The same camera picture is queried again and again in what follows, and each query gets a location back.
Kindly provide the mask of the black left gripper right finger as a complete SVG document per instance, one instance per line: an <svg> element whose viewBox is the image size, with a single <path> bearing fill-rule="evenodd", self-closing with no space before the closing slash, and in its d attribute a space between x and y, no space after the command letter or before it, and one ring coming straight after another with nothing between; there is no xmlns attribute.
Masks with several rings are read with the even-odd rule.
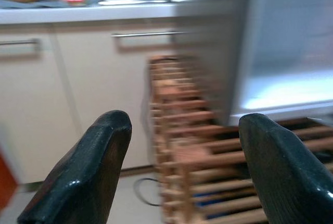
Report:
<svg viewBox="0 0 333 224"><path fill-rule="evenodd" d="M263 114L242 116L238 130L269 223L332 223L332 173L293 132Z"/></svg>

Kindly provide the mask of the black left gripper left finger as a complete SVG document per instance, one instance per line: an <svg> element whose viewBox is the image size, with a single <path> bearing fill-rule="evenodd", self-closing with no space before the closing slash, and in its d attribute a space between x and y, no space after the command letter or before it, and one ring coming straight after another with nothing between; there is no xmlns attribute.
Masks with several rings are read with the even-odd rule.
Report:
<svg viewBox="0 0 333 224"><path fill-rule="evenodd" d="M102 114L50 171L17 223L106 223L131 135L126 112Z"/></svg>

